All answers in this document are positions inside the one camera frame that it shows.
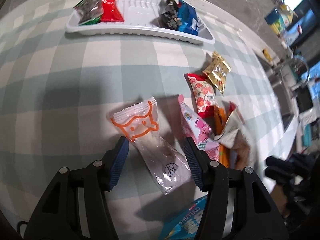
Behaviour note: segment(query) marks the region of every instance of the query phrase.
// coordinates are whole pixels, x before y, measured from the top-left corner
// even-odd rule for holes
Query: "yellow item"
[[[275,34],[280,35],[280,31],[279,31],[279,29],[278,29],[278,27],[277,27],[277,25],[276,25],[275,23],[269,25],[269,27],[271,28],[271,30],[272,30]]]
[[[263,53],[263,55],[265,56],[265,58],[267,59],[267,61],[269,61],[269,62],[272,61],[272,58],[271,58],[271,56],[270,56],[270,54],[269,54],[269,52],[268,52],[267,49],[263,49],[263,50],[262,50],[262,53]]]

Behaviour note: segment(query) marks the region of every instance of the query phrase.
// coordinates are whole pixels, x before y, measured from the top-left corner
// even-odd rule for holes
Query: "cable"
[[[18,234],[22,237],[22,235],[21,235],[21,233],[20,233],[20,227],[22,226],[22,225],[27,225],[28,224],[28,222],[26,222],[26,221],[20,221],[20,222],[18,222],[18,224],[17,224],[17,232],[18,232]]]

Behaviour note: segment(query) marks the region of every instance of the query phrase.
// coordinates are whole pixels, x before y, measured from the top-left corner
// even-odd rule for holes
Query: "checkered tablecloth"
[[[232,66],[219,101],[239,105],[264,160],[280,156],[278,103],[256,56],[228,24],[202,19],[214,45],[137,35],[65,33],[79,0],[40,5],[12,22],[0,38],[0,209],[15,227],[28,220],[60,167],[87,166],[120,134],[108,117],[154,96],[160,133],[182,152],[177,95],[192,106],[185,73],[197,73],[218,51]],[[119,183],[107,194],[121,239],[156,239],[163,221],[201,196],[190,182],[164,196],[133,146]]]

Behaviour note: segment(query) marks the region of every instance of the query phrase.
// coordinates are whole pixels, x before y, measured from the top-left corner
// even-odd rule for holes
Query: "blue snack package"
[[[196,9],[183,0],[179,0],[178,18],[181,19],[182,25],[178,31],[198,36],[199,24]]]
[[[164,223],[159,240],[193,239],[199,227],[207,196],[193,201],[189,209],[184,210],[170,221]]]

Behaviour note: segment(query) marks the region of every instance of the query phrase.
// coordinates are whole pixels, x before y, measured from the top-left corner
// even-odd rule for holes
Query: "red snack bag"
[[[230,106],[229,106],[229,113],[228,113],[228,117],[229,115],[232,113],[233,110],[235,110],[237,108],[237,105],[231,101],[229,101]]]
[[[102,7],[102,22],[124,22],[124,19],[117,8],[116,0],[102,0]]]
[[[213,106],[216,105],[215,94],[205,76],[186,74],[189,78],[193,94],[196,98],[198,115],[205,118],[213,115]]]

